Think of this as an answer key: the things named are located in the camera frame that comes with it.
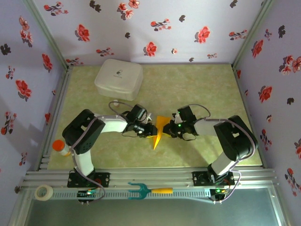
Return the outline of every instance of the masking tape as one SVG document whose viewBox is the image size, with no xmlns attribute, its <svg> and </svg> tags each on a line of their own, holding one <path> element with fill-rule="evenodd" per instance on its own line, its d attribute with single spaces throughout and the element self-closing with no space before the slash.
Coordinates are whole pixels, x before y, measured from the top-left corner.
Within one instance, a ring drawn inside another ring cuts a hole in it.
<svg viewBox="0 0 301 226">
<path fill-rule="evenodd" d="M 52 197 L 52 195 L 53 188 L 48 185 L 40 185 L 34 193 L 34 197 L 39 201 L 47 201 Z"/>
</svg>

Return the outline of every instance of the white plastic box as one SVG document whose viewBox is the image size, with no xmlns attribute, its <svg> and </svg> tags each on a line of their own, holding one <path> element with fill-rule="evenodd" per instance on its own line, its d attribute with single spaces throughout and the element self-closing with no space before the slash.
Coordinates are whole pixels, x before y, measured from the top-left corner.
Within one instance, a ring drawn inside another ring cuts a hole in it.
<svg viewBox="0 0 301 226">
<path fill-rule="evenodd" d="M 120 60 L 106 60 L 94 83 L 98 93 L 116 99 L 134 100 L 143 80 L 142 66 Z"/>
</svg>

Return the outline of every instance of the yellow handle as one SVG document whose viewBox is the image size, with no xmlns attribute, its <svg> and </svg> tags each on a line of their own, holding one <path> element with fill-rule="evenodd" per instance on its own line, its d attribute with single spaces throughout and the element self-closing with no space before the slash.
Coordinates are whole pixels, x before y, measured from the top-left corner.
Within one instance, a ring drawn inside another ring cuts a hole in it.
<svg viewBox="0 0 301 226">
<path fill-rule="evenodd" d="M 172 194 L 174 191 L 172 187 L 164 187 L 152 189 L 151 192 L 156 194 Z"/>
</svg>

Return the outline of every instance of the floral wallpaper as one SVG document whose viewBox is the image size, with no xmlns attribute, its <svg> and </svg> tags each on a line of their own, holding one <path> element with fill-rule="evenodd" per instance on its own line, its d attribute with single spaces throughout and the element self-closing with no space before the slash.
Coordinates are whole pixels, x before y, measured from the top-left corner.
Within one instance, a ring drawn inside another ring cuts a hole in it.
<svg viewBox="0 0 301 226">
<path fill-rule="evenodd" d="M 49 6 L 59 12 L 60 6 Z M 32 170 L 64 69 L 21 0 L 0 8 L 0 225 L 8 225 L 19 186 Z"/>
<path fill-rule="evenodd" d="M 292 225 L 301 222 L 299 9 L 298 0 L 276 1 L 236 66 L 264 158 L 278 175 Z"/>
<path fill-rule="evenodd" d="M 263 0 L 32 1 L 66 63 L 73 66 L 73 59 L 77 65 L 101 65 L 109 58 L 137 63 L 233 63 Z M 259 42 L 254 56 L 260 48 Z"/>
</svg>

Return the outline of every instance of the yellow triangular object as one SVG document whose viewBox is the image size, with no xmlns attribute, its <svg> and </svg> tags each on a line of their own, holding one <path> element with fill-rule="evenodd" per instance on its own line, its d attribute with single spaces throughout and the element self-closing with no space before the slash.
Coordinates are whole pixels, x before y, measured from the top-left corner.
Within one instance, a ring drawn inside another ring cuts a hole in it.
<svg viewBox="0 0 301 226">
<path fill-rule="evenodd" d="M 170 122 L 170 120 L 170 117 L 157 116 L 156 127 L 158 129 L 158 133 L 156 136 L 154 136 L 154 150 L 162 137 L 163 127 L 167 125 Z"/>
</svg>

